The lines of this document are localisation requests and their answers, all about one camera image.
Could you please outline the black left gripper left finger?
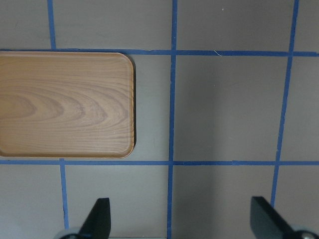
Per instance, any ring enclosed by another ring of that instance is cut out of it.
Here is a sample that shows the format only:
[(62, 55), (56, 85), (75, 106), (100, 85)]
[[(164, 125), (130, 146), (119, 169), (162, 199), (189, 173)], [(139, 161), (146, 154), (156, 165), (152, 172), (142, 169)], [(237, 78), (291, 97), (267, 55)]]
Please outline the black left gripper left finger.
[(78, 234), (85, 239), (108, 239), (110, 235), (110, 200), (99, 198)]

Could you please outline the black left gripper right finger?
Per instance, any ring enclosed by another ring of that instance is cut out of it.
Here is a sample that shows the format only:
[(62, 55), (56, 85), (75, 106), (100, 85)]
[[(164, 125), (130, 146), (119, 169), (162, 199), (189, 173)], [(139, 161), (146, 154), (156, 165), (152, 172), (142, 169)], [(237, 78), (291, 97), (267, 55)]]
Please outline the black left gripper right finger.
[(251, 198), (250, 227), (256, 239), (296, 238), (296, 231), (261, 196)]

